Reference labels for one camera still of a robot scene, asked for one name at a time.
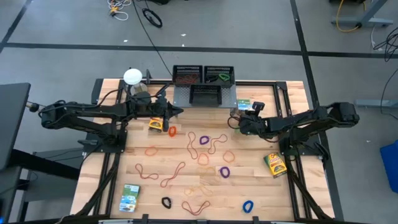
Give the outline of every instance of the yellow cable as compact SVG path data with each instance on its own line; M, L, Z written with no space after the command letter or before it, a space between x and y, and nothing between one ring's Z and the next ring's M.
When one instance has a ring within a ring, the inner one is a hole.
M356 26L355 28L350 29L350 30L342 30L342 29L340 29L340 26L338 25L338 16L340 15L340 11L341 11L341 7L343 6L343 2L344 2L344 0L341 0L340 5L339 5L338 10L337 10L336 26L337 26L337 29L342 31L342 32L352 32L352 31L358 29L359 27ZM363 2L363 11L366 11L366 3L365 2Z

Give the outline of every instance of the yellow crayon box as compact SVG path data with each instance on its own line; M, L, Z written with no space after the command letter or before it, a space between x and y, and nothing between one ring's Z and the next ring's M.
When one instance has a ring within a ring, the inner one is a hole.
M287 168L283 160L280 158L279 153L271 153L264 157L264 161L271 170L274 178L287 173Z

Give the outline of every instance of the white object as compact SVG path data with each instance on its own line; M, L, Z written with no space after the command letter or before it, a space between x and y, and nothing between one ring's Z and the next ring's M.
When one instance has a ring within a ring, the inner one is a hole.
M142 73L140 70L132 68L127 70L123 75L123 80L129 85L135 85L142 80Z

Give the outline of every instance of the black basket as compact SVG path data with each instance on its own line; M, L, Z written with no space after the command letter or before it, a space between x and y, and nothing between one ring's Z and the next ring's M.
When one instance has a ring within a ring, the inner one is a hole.
M220 74L229 75L229 80L223 81L218 76ZM205 66L205 83L231 87L235 84L234 67L232 66Z
M174 65L173 83L177 86L187 86L203 83L202 65Z
M191 85L189 103L195 106L218 106L223 103L221 86Z

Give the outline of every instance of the gray floor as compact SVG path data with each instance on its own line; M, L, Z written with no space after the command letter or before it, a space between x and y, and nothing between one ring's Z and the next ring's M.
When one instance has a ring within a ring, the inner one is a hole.
M24 1L0 0L0 39L16 18ZM144 24L158 46L229 47L300 50L289 0L173 0L166 6L149 3L164 22L163 29ZM371 29L344 34L330 24L337 4L297 0L307 49L317 52L371 50ZM396 24L376 29L376 42L398 25L398 2L389 1L377 14ZM345 4L342 16L360 15L362 6ZM107 4L97 0L33 0L9 39L15 43L138 45L149 46L133 6L126 8L127 22L107 16ZM161 52L166 64L232 65L237 79L303 80L310 101L301 56ZM358 98L379 99L398 60L310 57L321 105ZM56 100L89 102L95 78L121 77L129 67L149 69L156 78L167 78L156 52L117 50L17 49L0 54L0 83L29 82L29 100L41 104ZM386 98L398 98L391 81ZM398 195L388 185L379 148L393 143L396 120L379 110L358 108L361 122L350 129L327 132L345 220L394 223L398 220ZM49 131L40 127L36 114L26 111L16 148L26 152L78 147L78 131ZM37 202L28 220L61 217L69 212L70 198Z

